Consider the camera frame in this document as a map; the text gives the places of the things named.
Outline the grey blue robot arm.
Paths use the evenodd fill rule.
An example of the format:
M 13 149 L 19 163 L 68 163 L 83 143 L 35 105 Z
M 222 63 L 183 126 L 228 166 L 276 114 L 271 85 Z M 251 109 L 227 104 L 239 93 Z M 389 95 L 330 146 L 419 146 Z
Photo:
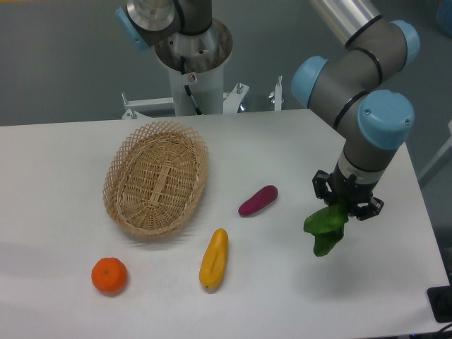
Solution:
M 414 121 L 410 101 L 381 84 L 412 62 L 420 39 L 410 24 L 385 20 L 370 1 L 313 6 L 346 48 L 337 61 L 308 58 L 291 82 L 297 100 L 345 139 L 333 172 L 314 176 L 314 191 L 366 220 L 383 208 L 374 187 Z M 222 77 L 232 36 L 214 19 L 210 1 L 128 1 L 116 17 L 131 43 L 153 48 L 167 68 L 177 115 L 226 113 Z

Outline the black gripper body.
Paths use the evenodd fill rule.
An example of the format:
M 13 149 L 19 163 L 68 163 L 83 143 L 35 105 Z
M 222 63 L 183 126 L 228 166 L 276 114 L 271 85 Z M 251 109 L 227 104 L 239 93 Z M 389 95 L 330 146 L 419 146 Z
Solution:
M 332 173 L 331 184 L 331 205 L 341 203 L 353 207 L 368 204 L 374 189 L 374 184 L 360 184 L 354 174 L 346 178 L 341 172 Z

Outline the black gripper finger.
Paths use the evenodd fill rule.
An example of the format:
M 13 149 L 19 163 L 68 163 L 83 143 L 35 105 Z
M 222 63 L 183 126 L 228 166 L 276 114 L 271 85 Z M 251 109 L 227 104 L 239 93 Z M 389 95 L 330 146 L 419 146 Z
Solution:
M 377 216 L 384 206 L 384 202 L 375 197 L 371 197 L 366 202 L 358 203 L 354 206 L 354 216 L 360 220 L 368 220 Z
M 325 204 L 334 203 L 334 190 L 332 187 L 331 175 L 319 169 L 312 179 L 314 193 L 318 199 Z

